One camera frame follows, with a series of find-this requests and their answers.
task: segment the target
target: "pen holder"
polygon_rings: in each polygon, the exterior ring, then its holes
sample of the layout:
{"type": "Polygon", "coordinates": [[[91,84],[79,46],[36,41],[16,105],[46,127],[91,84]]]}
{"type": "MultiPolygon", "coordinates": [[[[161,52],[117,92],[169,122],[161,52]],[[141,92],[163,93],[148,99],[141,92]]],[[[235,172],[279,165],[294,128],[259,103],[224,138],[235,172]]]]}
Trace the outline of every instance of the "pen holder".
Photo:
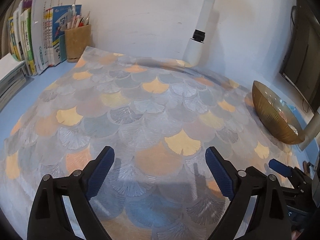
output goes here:
{"type": "Polygon", "coordinates": [[[67,61],[78,62],[85,48],[90,46],[91,25],[65,30],[67,61]]]}

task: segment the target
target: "black joint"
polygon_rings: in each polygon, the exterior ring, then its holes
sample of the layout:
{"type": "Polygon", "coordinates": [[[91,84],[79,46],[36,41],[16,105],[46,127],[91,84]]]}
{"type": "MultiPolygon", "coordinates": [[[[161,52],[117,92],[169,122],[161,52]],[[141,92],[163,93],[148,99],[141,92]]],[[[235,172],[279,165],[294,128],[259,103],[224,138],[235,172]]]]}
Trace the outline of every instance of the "black joint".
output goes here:
{"type": "Polygon", "coordinates": [[[195,41],[203,42],[205,38],[205,33],[199,30],[195,30],[192,37],[195,41]]]}

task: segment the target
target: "silver screw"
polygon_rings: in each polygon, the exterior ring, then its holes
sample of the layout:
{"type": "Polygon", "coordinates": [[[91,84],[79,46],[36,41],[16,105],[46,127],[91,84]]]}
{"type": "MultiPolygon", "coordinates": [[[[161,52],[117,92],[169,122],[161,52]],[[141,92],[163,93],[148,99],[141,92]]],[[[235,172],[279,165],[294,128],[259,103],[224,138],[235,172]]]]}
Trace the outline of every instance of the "silver screw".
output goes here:
{"type": "Polygon", "coordinates": [[[246,173],[245,171],[243,171],[243,170],[239,170],[239,171],[238,171],[238,175],[239,175],[240,177],[245,177],[245,176],[247,176],[247,173],[246,173]]]}
{"type": "Polygon", "coordinates": [[[48,179],[50,179],[50,175],[49,175],[49,174],[46,174],[46,175],[44,175],[44,176],[42,177],[42,179],[43,179],[44,181],[47,181],[48,179]]]}
{"type": "Polygon", "coordinates": [[[270,174],[269,175],[269,179],[271,179],[272,181],[276,181],[277,180],[277,177],[273,174],[270,174]]]}
{"type": "Polygon", "coordinates": [[[81,174],[81,170],[75,170],[73,173],[72,173],[72,175],[73,176],[79,176],[80,174],[81,174]]]}

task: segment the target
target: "blue book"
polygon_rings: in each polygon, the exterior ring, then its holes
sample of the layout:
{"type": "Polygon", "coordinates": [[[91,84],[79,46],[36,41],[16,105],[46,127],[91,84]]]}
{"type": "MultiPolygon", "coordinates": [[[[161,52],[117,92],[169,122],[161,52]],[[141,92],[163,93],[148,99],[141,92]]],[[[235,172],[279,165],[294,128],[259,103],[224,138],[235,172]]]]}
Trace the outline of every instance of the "blue book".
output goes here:
{"type": "MultiPolygon", "coordinates": [[[[64,5],[64,6],[56,6],[52,7],[52,35],[50,35],[49,39],[51,41],[51,53],[53,55],[52,65],[56,66],[60,62],[66,60],[65,55],[65,41],[64,41],[64,31],[67,29],[67,22],[68,22],[68,9],[72,8],[71,5],[64,5]]],[[[80,15],[81,12],[81,5],[76,5],[76,15],[80,15]]]]}

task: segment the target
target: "brown object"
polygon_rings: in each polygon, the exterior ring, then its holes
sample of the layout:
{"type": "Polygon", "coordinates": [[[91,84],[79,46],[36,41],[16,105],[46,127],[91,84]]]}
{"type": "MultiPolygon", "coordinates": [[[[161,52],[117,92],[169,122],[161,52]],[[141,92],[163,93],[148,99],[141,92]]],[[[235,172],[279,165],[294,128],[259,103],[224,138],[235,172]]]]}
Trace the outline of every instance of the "brown object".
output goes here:
{"type": "Polygon", "coordinates": [[[252,101],[261,122],[275,138],[286,144],[298,144],[304,141],[304,132],[297,118],[271,89],[254,81],[252,101]]]}
{"type": "Polygon", "coordinates": [[[65,30],[67,61],[78,62],[85,48],[90,46],[91,25],[65,30]]]}

